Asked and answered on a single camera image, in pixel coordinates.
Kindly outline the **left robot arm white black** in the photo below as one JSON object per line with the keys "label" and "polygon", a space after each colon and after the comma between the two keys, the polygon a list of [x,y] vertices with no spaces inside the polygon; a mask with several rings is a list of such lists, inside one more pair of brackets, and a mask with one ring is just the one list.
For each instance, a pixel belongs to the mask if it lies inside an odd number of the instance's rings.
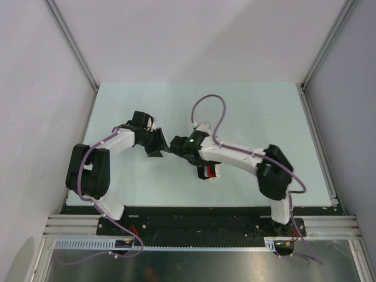
{"label": "left robot arm white black", "polygon": [[65,186],[88,202],[103,217],[111,218],[109,227],[125,234],[130,221],[123,216],[125,207],[109,190],[111,159],[134,146],[144,148],[147,157],[162,157],[169,148],[162,129],[148,113],[135,111],[132,119],[113,128],[112,133],[94,145],[78,143],[72,149]]}

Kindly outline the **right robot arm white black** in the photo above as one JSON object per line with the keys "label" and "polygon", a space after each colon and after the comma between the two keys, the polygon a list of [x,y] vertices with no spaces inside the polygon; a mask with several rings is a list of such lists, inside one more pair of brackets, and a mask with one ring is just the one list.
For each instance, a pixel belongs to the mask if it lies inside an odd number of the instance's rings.
{"label": "right robot arm white black", "polygon": [[270,200],[272,231],[284,236],[292,229],[288,187],[293,167],[277,146],[252,151],[216,143],[211,134],[195,130],[189,137],[175,136],[170,142],[170,152],[195,166],[197,177],[202,180],[219,177],[220,164],[252,174],[261,194]]}

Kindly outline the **red sunglasses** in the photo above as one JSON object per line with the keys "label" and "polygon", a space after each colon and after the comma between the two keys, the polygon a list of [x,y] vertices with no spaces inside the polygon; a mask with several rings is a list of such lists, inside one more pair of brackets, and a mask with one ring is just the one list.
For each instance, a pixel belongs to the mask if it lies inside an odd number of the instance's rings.
{"label": "red sunglasses", "polygon": [[215,168],[215,165],[207,166],[206,167],[206,173],[207,173],[207,177],[209,179],[215,178],[216,177],[216,168]]}

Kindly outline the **white geometric glasses case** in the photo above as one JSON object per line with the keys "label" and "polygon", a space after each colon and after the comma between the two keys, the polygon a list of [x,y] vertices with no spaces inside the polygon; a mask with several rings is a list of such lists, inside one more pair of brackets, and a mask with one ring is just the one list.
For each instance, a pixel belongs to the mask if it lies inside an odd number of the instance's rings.
{"label": "white geometric glasses case", "polygon": [[213,180],[220,178],[219,165],[197,166],[197,177],[201,180]]}

